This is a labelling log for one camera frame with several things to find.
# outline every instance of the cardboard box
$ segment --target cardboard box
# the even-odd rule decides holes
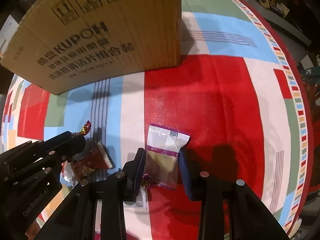
[[[177,66],[180,30],[181,0],[37,0],[1,64],[57,95]]]

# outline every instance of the wrapped candy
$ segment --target wrapped candy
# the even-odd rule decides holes
[[[87,135],[87,134],[90,132],[90,129],[91,129],[91,123],[90,123],[90,121],[88,120],[88,121],[85,123],[85,125],[82,127],[82,129],[81,129],[80,132],[74,132],[74,133],[72,133],[72,135],[73,135],[73,136],[76,136],[76,135],[80,134],[80,135],[85,136],[85,135]]]
[[[97,142],[86,157],[71,162],[77,180],[85,179],[97,169],[111,169],[113,166],[103,145]]]
[[[142,186],[177,187],[178,155],[190,136],[175,129],[152,124],[149,126],[147,156]]]

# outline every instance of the round table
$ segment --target round table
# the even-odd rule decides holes
[[[59,96],[15,75],[2,149],[76,132],[90,120],[86,137],[105,145],[116,166],[110,174],[145,146],[149,124],[172,127],[190,134],[188,147],[204,170],[243,179],[289,232],[308,191],[313,134],[287,48],[243,0],[182,0],[181,53],[177,68],[101,80]],[[127,232],[137,239],[196,239],[199,211],[179,177],[174,191],[149,190],[144,210],[125,210]]]

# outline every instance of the red stripe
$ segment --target red stripe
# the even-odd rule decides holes
[[[243,58],[188,55],[180,67],[146,72],[144,102],[146,140],[150,123],[191,134],[188,147],[203,169],[228,181],[242,178],[261,198],[264,137]],[[150,193],[153,240],[197,238],[200,203],[188,200],[180,177],[175,191]]]
[[[34,84],[25,89],[18,121],[19,137],[43,140],[49,96],[50,93]]]
[[[296,66],[296,62],[293,59],[293,57],[290,55],[286,45],[282,42],[282,40],[280,39],[278,33],[276,33],[276,31],[270,26],[270,24],[265,20],[265,18],[263,18],[255,8],[253,8],[250,4],[248,4],[247,2],[245,2],[244,0],[239,0],[241,1],[243,4],[245,4],[247,6],[247,8],[250,9],[250,11],[252,11],[256,17],[260,20],[260,22],[264,25],[264,27],[270,32],[270,34],[272,35],[273,39],[276,41],[276,43],[279,45],[279,47],[282,49],[282,52],[284,53],[289,66],[291,68],[291,71],[293,72],[296,82],[298,83],[298,86],[300,88],[303,88],[303,83],[300,77],[300,74],[298,72],[297,66]],[[308,104],[308,97],[306,94],[305,89],[301,89],[300,90],[301,96],[302,96],[302,100],[303,102],[305,102],[306,104]],[[308,147],[309,149],[313,149],[314,145],[313,145],[313,141],[314,141],[314,137],[313,137],[313,126],[312,126],[312,118],[311,118],[311,111],[310,108],[307,107],[305,105],[305,111],[306,111],[306,121],[307,121],[307,127],[308,127]],[[300,200],[300,204],[297,210],[297,213],[294,216],[294,222],[298,219],[298,216],[300,215],[300,212],[303,208],[303,205],[306,201],[307,198],[307,194],[308,194],[308,188],[310,185],[310,179],[311,179],[311,172],[312,172],[312,167],[313,167],[313,151],[309,151],[308,152],[308,164],[307,164],[307,171],[306,171],[306,179],[305,179],[305,184],[306,186],[303,189],[302,192],[302,196],[301,196],[301,200]]]
[[[291,210],[294,210],[297,206],[299,206],[299,203],[296,204]]]
[[[5,101],[4,111],[3,111],[3,115],[2,115],[2,122],[5,121],[5,116],[8,114],[11,95],[12,95],[12,91],[7,96],[7,99]]]
[[[292,220],[290,220],[290,222],[286,223],[286,225],[284,227],[286,227],[287,225],[289,225],[291,223]]]
[[[8,123],[10,122],[11,120],[11,112],[12,112],[12,104],[10,105],[9,107],[9,112],[8,112]]]
[[[291,92],[290,92],[290,89],[289,89],[289,86],[288,86],[288,82],[287,82],[287,78],[286,78],[284,72],[282,70],[280,70],[280,69],[273,69],[273,71],[275,72],[276,77],[278,79],[278,83],[279,83],[280,90],[281,90],[283,98],[291,99],[292,98]]]
[[[303,183],[297,188],[297,190],[301,189],[303,186]]]

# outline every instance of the green stripe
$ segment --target green stripe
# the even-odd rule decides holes
[[[20,84],[18,85],[16,95],[14,96],[14,100],[13,100],[13,104],[12,104],[12,111],[16,110],[16,108],[17,108],[18,97],[19,97],[20,91],[22,89],[22,84],[23,84],[23,81],[20,82]]]
[[[182,0],[182,11],[224,15],[251,22],[231,0]]]
[[[63,126],[67,98],[68,92],[65,92],[59,96],[50,94],[47,115],[44,121],[45,127]]]
[[[300,198],[300,197],[301,197],[301,195],[302,195],[302,194],[300,194],[300,195],[296,196],[296,198],[294,199],[294,201],[298,200],[298,198]]]
[[[273,216],[279,221],[280,215],[281,215],[282,208],[280,208],[278,211],[273,213]]]
[[[288,122],[291,135],[291,161],[290,174],[287,195],[293,192],[297,187],[297,178],[300,164],[300,136],[299,125],[297,120],[296,109],[292,99],[285,99],[285,107],[287,108]]]

